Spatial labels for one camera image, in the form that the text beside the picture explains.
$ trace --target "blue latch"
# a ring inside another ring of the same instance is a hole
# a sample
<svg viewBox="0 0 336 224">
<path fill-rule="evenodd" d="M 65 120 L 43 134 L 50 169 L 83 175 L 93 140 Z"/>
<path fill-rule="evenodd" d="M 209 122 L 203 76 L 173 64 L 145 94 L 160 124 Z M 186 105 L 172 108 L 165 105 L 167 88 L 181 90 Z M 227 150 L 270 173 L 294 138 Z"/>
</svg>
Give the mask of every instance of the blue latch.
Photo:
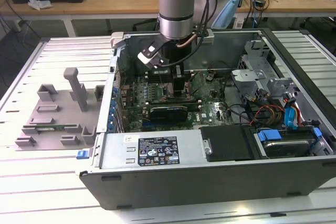
<svg viewBox="0 0 336 224">
<path fill-rule="evenodd" d="M 298 127 L 294 125 L 294 119 L 296 117 L 296 110 L 292 107 L 287 107 L 285 109 L 285 126 L 296 130 Z"/>
<path fill-rule="evenodd" d="M 77 153 L 76 159 L 89 159 L 89 151 L 80 150 Z"/>
<path fill-rule="evenodd" d="M 263 141 L 276 141 L 281 140 L 282 137 L 278 130 L 264 130 L 258 133 L 259 139 Z"/>
<path fill-rule="evenodd" d="M 317 140 L 321 139 L 321 137 L 322 137 L 322 132 L 320 131 L 319 128 L 314 128 L 314 129 L 313 129 L 313 132 L 314 132 L 314 134 L 315 134 Z"/>
</svg>

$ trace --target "circuit board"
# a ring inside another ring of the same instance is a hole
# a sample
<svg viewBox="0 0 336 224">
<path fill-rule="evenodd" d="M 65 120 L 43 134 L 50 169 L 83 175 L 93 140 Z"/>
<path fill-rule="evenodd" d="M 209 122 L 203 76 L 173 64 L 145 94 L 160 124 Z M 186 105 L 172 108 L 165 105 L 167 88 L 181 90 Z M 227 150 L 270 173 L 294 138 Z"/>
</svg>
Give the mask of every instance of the circuit board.
<svg viewBox="0 0 336 224">
<path fill-rule="evenodd" d="M 233 124 L 226 113 L 223 103 L 224 79 L 206 80 L 206 73 L 199 73 L 187 82 L 192 99 L 165 104 L 169 98 L 168 83 L 148 83 L 145 77 L 137 77 L 125 82 L 121 87 L 123 118 L 126 132 L 192 130 L 207 125 Z M 182 106 L 188 109 L 187 119 L 183 122 L 152 122 L 151 108 Z"/>
</svg>

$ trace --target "gray plastic pin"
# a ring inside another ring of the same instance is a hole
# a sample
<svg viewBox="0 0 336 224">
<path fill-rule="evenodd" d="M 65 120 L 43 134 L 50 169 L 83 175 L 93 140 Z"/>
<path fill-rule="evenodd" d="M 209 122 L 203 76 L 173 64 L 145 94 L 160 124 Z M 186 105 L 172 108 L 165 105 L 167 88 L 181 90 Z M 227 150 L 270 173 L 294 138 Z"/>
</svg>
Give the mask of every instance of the gray plastic pin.
<svg viewBox="0 0 336 224">
<path fill-rule="evenodd" d="M 64 71 L 64 78 L 67 79 L 71 85 L 74 96 L 78 102 L 80 110 L 85 112 L 87 110 L 86 94 L 83 93 L 79 81 L 77 79 L 78 69 L 77 68 L 66 68 Z"/>
</svg>

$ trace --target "desk leg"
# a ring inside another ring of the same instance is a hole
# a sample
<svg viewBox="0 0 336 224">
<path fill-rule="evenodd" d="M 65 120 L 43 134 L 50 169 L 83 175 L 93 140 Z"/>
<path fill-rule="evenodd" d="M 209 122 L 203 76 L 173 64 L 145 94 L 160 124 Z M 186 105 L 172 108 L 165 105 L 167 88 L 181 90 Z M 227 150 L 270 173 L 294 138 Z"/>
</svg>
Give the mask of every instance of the desk leg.
<svg viewBox="0 0 336 224">
<path fill-rule="evenodd" d="M 294 18 L 292 24 L 289 26 L 289 29 L 296 29 L 296 23 L 298 22 L 298 20 L 298 17 Z"/>
<path fill-rule="evenodd" d="M 72 23 L 72 20 L 71 19 L 63 19 L 63 22 L 64 22 L 65 28 L 68 32 L 68 36 L 69 37 L 77 37 L 77 33 L 76 33 L 75 27 Z"/>
<path fill-rule="evenodd" d="M 241 15 L 237 15 L 235 18 L 235 22 L 233 24 L 233 29 L 242 29 L 244 24 L 245 17 Z"/>
<path fill-rule="evenodd" d="M 19 26 L 18 20 L 8 20 L 7 23 L 17 33 L 21 32 L 21 27 Z"/>
<path fill-rule="evenodd" d="M 107 26 L 107 33 L 108 33 L 108 35 L 111 35 L 111 33 L 112 33 L 111 20 L 110 19 L 105 19 L 105 21 L 106 21 L 106 26 Z"/>
</svg>

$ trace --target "sticker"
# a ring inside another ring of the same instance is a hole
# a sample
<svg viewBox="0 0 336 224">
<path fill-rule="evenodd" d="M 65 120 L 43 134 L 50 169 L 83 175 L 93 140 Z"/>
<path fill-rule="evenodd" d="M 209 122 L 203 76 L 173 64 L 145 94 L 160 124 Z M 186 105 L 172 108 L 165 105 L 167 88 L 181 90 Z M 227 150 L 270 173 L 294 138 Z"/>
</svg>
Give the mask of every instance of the sticker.
<svg viewBox="0 0 336 224">
<path fill-rule="evenodd" d="M 137 140 L 138 139 L 138 164 L 140 166 L 173 165 L 180 163 L 176 136 L 137 138 Z"/>
<path fill-rule="evenodd" d="M 137 142 L 140 135 L 125 135 L 124 136 L 124 143 L 132 143 Z"/>
</svg>

